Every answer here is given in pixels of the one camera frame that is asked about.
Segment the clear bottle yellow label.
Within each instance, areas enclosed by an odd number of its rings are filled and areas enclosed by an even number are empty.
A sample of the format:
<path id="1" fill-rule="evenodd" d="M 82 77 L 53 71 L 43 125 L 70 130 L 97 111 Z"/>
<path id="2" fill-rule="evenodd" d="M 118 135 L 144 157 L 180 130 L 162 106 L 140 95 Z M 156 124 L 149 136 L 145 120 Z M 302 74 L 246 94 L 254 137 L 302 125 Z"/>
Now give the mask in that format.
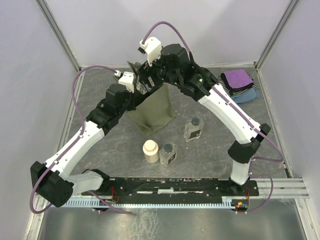
<path id="1" fill-rule="evenodd" d="M 136 89 L 142 95 L 145 95 L 149 92 L 148 87 L 141 83 L 139 80 L 136 82 Z"/>

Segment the olive green canvas bag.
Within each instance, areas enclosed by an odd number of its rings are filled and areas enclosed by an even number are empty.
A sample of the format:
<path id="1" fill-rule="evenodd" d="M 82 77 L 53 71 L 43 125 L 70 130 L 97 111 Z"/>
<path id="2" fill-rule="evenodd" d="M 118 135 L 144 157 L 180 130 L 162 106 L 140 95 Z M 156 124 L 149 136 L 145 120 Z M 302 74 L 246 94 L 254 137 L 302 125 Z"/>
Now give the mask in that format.
<path id="1" fill-rule="evenodd" d="M 172 112 L 172 102 L 168 86 L 162 84 L 148 88 L 148 93 L 143 95 L 136 89 L 139 77 L 135 73 L 135 65 L 140 63 L 129 62 L 128 65 L 134 74 L 134 105 L 135 109 L 126 115 L 135 122 L 140 133 L 147 137 L 164 128 L 175 118 Z"/>

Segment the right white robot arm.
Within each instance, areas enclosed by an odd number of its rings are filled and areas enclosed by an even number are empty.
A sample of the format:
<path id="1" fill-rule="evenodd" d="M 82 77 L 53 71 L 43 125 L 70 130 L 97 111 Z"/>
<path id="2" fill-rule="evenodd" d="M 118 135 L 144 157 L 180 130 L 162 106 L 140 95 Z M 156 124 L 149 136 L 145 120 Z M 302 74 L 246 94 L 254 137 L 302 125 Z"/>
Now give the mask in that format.
<path id="1" fill-rule="evenodd" d="M 180 44 L 162 47 L 161 44 L 151 46 L 141 43 L 138 50 L 146 55 L 146 62 L 134 69 L 137 89 L 142 94 L 164 83 L 175 86 L 214 113 L 231 131 L 235 141 L 228 150 L 233 160 L 228 188 L 233 195 L 241 195 L 247 190 L 251 159 L 270 127 L 250 119 L 226 93 L 218 79 L 207 68 L 199 66 L 192 53 Z"/>

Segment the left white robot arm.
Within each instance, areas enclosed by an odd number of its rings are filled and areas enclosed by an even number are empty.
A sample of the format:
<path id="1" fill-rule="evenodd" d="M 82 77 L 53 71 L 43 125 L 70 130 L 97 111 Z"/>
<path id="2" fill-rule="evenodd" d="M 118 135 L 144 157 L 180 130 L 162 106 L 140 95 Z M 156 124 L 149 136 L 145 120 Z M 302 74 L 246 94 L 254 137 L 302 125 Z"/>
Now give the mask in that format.
<path id="1" fill-rule="evenodd" d="M 63 206 L 72 195 L 95 191 L 106 195 L 110 177 L 98 169 L 71 175 L 80 159 L 115 127 L 122 115 L 135 108 L 134 89 L 112 84 L 105 98 L 92 110 L 80 130 L 55 155 L 30 167 L 33 193 L 38 193 L 55 207 Z"/>

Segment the cream round jar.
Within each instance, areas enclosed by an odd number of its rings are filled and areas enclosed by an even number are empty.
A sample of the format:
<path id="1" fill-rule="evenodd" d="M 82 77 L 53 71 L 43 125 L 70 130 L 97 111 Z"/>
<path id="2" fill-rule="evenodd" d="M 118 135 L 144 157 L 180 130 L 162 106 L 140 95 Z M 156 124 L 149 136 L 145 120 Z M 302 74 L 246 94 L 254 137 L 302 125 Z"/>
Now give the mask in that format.
<path id="1" fill-rule="evenodd" d="M 158 144 L 153 141 L 153 140 L 147 140 L 144 144 L 143 144 L 143 147 L 142 147 L 142 150 L 143 150 L 143 154 L 144 154 L 144 157 L 145 157 L 145 160 L 148 162 L 148 163 L 156 163 L 160 156 L 159 156 L 159 146 Z"/>

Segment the purple folded cloth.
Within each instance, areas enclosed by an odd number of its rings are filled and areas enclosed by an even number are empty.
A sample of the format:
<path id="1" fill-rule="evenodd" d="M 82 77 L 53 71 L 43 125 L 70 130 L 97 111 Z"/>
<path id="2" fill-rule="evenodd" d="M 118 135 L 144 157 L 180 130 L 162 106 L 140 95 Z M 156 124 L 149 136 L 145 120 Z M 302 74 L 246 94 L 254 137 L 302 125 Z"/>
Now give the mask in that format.
<path id="1" fill-rule="evenodd" d="M 223 72 L 221 78 L 225 85 L 232 90 L 250 87 L 254 83 L 244 69 Z"/>

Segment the clear bottle dark label right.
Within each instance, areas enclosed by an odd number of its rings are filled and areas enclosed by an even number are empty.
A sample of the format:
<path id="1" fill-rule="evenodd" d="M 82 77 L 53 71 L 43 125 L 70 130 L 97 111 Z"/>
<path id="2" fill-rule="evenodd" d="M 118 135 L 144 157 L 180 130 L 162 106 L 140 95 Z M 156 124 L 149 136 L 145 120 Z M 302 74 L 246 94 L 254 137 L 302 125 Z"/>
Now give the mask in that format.
<path id="1" fill-rule="evenodd" d="M 204 122 L 200 117 L 193 117 L 185 124 L 183 137 L 186 142 L 200 138 L 204 128 Z"/>

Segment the clear bottle dark label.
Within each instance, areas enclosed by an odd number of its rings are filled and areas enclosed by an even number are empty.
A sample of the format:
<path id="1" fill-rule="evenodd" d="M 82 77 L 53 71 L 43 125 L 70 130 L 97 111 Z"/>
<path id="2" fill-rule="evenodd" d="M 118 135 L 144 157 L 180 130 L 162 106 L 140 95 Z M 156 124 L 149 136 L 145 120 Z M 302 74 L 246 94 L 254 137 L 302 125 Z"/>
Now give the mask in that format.
<path id="1" fill-rule="evenodd" d="M 204 122 L 200 117 L 193 117 L 185 124 L 183 137 L 186 142 L 200 138 L 204 128 Z"/>
<path id="2" fill-rule="evenodd" d="M 177 146 L 174 143 L 166 143 L 159 151 L 160 164 L 167 168 L 177 157 Z"/>

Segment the clear bottle dark label front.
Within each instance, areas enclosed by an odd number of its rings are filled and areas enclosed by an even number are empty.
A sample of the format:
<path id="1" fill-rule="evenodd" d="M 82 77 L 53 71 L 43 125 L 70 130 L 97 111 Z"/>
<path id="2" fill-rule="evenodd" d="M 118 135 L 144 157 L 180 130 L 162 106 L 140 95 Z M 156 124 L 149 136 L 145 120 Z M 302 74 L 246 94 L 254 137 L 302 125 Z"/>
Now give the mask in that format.
<path id="1" fill-rule="evenodd" d="M 177 146 L 174 143 L 166 143 L 159 151 L 160 164 L 167 168 L 177 157 Z"/>

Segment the striped folded cloth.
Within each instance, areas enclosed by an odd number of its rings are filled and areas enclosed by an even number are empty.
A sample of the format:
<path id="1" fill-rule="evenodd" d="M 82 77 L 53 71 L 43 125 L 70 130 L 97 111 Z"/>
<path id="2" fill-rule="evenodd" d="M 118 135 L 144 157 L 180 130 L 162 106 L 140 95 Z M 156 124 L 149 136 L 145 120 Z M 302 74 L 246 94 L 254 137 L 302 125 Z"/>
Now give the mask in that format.
<path id="1" fill-rule="evenodd" d="M 234 100 L 249 102 L 260 97 L 258 84 L 244 69 L 225 71 L 218 77 L 218 82 Z"/>

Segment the blue folded cloth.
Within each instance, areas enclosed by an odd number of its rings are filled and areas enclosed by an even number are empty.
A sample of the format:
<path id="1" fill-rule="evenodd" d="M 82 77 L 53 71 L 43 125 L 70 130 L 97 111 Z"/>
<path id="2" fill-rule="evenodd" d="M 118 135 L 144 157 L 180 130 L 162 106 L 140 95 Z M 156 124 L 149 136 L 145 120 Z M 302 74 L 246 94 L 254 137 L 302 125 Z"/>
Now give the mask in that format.
<path id="1" fill-rule="evenodd" d="M 250 88 L 241 94 L 231 96 L 231 99 L 236 104 L 245 104 L 259 97 L 260 97 L 259 91 L 256 88 Z"/>

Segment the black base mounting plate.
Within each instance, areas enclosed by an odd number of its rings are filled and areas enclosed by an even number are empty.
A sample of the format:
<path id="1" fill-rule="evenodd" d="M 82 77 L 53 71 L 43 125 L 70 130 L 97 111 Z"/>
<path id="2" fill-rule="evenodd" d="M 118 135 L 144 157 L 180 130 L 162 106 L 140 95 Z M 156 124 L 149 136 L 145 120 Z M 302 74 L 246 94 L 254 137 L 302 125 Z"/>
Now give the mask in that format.
<path id="1" fill-rule="evenodd" d="M 248 179 L 242 186 L 219 178 L 109 178 L 94 191 L 115 197 L 118 204 L 220 204 L 222 197 L 257 197 L 258 184 Z"/>

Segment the aluminium frame rail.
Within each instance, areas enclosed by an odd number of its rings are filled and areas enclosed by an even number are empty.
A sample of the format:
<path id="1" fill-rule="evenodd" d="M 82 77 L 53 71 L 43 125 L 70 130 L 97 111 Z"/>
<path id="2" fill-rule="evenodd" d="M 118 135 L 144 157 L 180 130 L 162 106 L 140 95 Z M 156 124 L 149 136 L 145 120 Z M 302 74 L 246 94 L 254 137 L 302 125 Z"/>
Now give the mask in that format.
<path id="1" fill-rule="evenodd" d="M 272 179 L 264 175 L 259 179 L 248 179 L 244 185 L 238 185 L 231 179 L 219 178 L 103 178 L 97 189 L 97 181 L 86 181 L 77 185 L 70 180 L 55 180 L 53 183 L 42 183 L 36 192 L 50 202 L 65 202 L 73 195 L 88 194 L 93 191 L 99 196 L 118 194 L 122 197 L 148 194 L 207 194 L 221 197 L 257 197 L 266 195 L 307 196 L 305 184 L 301 179 Z"/>

